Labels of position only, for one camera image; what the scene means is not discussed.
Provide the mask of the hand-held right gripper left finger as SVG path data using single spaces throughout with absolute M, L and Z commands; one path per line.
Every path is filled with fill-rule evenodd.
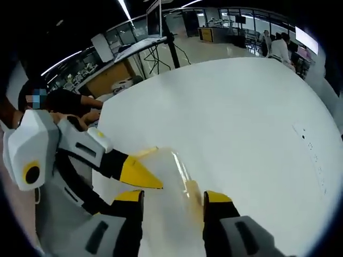
M 75 198 L 87 217 L 68 225 L 51 244 L 52 256 L 138 256 L 144 191 L 125 191 L 107 204 L 94 191 Z

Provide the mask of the person's left hand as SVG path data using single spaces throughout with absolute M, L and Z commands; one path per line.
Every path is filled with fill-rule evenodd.
M 60 112 L 50 112 L 49 114 L 52 116 L 55 124 L 58 124 L 62 119 L 67 119 L 78 131 L 87 131 L 89 125 L 99 120 L 100 113 L 99 110 L 92 110 L 81 118 L 76 115 L 66 115 Z

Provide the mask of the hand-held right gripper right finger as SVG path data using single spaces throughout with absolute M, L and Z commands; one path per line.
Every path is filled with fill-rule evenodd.
M 241 216 L 225 194 L 204 192 L 203 214 L 207 256 L 284 256 L 274 237 L 250 216 Z

